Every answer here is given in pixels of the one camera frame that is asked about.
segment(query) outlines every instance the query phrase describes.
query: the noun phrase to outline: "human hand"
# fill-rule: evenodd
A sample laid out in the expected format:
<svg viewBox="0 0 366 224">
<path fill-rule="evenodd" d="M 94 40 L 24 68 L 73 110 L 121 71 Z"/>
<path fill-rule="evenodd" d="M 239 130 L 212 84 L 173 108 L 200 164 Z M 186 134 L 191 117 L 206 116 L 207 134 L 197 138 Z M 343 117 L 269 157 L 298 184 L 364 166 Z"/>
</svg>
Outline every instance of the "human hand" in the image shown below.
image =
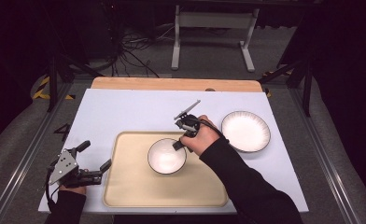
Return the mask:
<svg viewBox="0 0 366 224">
<path fill-rule="evenodd" d="M 206 120 L 215 128 L 217 128 L 206 115 L 201 115 L 198 119 Z M 180 137 L 180 142 L 184 146 L 191 148 L 195 154 L 201 156 L 203 152 L 219 138 L 220 136 L 218 136 L 214 130 L 201 123 L 200 130 L 195 137 L 190 138 L 183 135 Z"/>
<path fill-rule="evenodd" d="M 85 195 L 87 193 L 87 187 L 78 187 L 78 188 L 73 188 L 73 189 L 69 189 L 67 187 L 65 187 L 64 185 L 61 185 L 59 187 L 59 190 L 66 190 L 66 191 L 71 191 L 74 193 L 78 193 L 78 194 L 82 194 Z"/>
</svg>

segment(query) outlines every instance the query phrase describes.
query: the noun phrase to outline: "white table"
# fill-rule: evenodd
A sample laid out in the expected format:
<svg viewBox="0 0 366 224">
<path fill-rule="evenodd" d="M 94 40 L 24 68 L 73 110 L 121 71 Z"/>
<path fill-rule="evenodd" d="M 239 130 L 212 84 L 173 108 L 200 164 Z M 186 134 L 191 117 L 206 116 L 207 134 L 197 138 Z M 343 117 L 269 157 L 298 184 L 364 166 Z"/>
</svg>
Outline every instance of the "white table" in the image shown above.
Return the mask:
<svg viewBox="0 0 366 224">
<path fill-rule="evenodd" d="M 173 118 L 196 100 L 201 102 L 191 114 L 206 114 L 220 128 L 223 118 L 237 110 L 262 117 L 271 130 L 271 141 L 259 153 L 240 155 L 258 170 L 274 187 L 286 192 L 300 212 L 308 211 L 303 192 L 294 173 L 289 155 L 277 128 L 272 109 L 263 92 L 226 91 L 86 91 L 64 148 L 72 148 L 90 140 L 91 146 L 77 155 L 82 168 L 98 170 L 111 158 L 116 136 L 123 131 L 179 131 Z M 106 175 L 100 186 L 87 190 L 84 212 L 98 214 L 230 214 L 231 202 L 217 208 L 109 208 L 103 203 Z M 38 210 L 48 212 L 45 197 Z"/>
</svg>

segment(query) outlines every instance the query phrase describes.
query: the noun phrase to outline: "plate rim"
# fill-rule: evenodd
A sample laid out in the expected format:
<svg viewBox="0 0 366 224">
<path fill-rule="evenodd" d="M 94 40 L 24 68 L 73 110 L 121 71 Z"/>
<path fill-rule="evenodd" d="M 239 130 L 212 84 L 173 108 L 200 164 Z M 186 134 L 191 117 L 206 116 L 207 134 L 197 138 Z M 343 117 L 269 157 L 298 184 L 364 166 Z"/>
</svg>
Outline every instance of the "plate rim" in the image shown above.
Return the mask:
<svg viewBox="0 0 366 224">
<path fill-rule="evenodd" d="M 258 152 L 258 151 L 261 151 L 261 150 L 265 149 L 270 144 L 270 141 L 271 141 L 271 130 L 270 130 L 270 127 L 268 126 L 267 122 L 265 122 L 264 119 L 262 119 L 259 115 L 255 114 L 255 113 L 252 113 L 252 112 L 249 112 L 249 111 L 245 111 L 245 110 L 236 110 L 236 111 L 233 111 L 233 112 L 229 113 L 228 115 L 226 115 L 223 118 L 223 121 L 221 122 L 221 132 L 224 134 L 224 132 L 223 132 L 223 123 L 226 120 L 226 118 L 229 117 L 229 116 L 231 116 L 232 114 L 236 114 L 236 113 L 247 113 L 247 114 L 251 114 L 251 115 L 254 115 L 257 118 L 259 118 L 265 124 L 265 126 L 267 127 L 267 130 L 268 130 L 268 133 L 269 133 L 269 137 L 268 137 L 267 144 L 265 144 L 264 147 L 262 147 L 260 149 L 257 149 L 257 150 L 248 151 L 248 150 L 243 150 L 243 149 L 237 148 L 237 147 L 235 147 L 235 146 L 233 146 L 231 144 L 230 140 L 229 140 L 229 145 L 232 146 L 232 148 L 234 148 L 235 150 L 237 150 L 239 152 L 244 152 L 244 153 Z"/>
</svg>

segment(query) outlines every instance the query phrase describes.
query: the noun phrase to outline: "black cloth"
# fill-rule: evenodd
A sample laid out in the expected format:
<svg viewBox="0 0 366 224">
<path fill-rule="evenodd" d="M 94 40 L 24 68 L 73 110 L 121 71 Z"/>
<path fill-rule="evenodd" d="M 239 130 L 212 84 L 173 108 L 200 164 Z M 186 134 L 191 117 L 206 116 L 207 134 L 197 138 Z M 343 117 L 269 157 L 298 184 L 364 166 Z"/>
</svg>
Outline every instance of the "black cloth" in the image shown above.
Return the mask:
<svg viewBox="0 0 366 224">
<path fill-rule="evenodd" d="M 49 215 L 47 224 L 78 224 L 87 197 L 83 194 L 60 190 L 58 202 Z"/>
<path fill-rule="evenodd" d="M 207 164 L 223 182 L 227 193 L 237 210 L 239 223 L 303 223 L 300 213 L 290 197 L 266 182 L 259 172 L 248 167 L 239 154 L 224 138 L 219 138 L 213 143 L 201 155 L 200 160 Z M 67 191 L 59 192 L 56 211 L 51 214 L 50 223 L 79 222 L 79 217 L 85 203 L 85 197 L 81 195 L 81 197 L 74 199 L 73 194 L 75 193 Z M 172 221 L 168 216 L 154 217 L 158 219 L 161 218 L 160 220 L 164 221 Z M 149 221 L 146 223 L 151 223 L 152 219 L 147 216 L 146 220 Z"/>
<path fill-rule="evenodd" d="M 200 160 L 223 182 L 240 223 L 303 223 L 290 197 L 248 167 L 224 138 L 213 143 Z"/>
</svg>

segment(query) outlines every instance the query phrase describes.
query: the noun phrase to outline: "white plate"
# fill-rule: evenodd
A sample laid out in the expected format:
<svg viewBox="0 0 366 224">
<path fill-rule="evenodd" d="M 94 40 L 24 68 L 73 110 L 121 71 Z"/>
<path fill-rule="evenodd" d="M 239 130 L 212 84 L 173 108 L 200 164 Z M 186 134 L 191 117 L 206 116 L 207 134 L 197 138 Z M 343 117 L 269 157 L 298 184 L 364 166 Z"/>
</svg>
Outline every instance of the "white plate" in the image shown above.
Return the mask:
<svg viewBox="0 0 366 224">
<path fill-rule="evenodd" d="M 186 150 L 176 151 L 172 146 L 175 139 L 164 138 L 154 143 L 148 151 L 148 164 L 157 173 L 163 175 L 172 174 L 186 162 Z"/>
<path fill-rule="evenodd" d="M 235 111 L 221 123 L 221 131 L 237 150 L 254 152 L 265 148 L 270 142 L 268 125 L 259 116 L 247 111 Z"/>
</svg>

